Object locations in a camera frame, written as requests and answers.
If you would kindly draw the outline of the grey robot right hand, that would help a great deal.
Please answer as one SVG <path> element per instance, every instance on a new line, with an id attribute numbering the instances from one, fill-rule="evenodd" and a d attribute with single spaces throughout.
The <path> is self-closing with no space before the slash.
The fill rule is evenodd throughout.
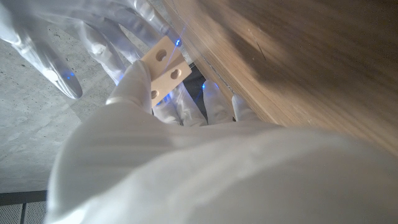
<path id="1" fill-rule="evenodd" d="M 144 55 L 123 29 L 148 47 L 164 36 L 175 46 L 182 45 L 179 34 L 147 0 L 1 1 L 1 40 L 71 99 L 80 98 L 83 91 L 49 40 L 50 25 L 78 39 L 115 83 L 126 71 L 121 56 L 134 63 Z"/>

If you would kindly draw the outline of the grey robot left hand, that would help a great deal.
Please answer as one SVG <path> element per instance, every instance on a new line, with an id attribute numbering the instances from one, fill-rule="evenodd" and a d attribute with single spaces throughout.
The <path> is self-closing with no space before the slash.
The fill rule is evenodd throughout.
<path id="1" fill-rule="evenodd" d="M 151 108 L 138 60 L 63 144 L 47 223 L 396 223 L 397 158 L 319 129 L 259 120 L 215 83 L 203 117 L 183 86 Z"/>

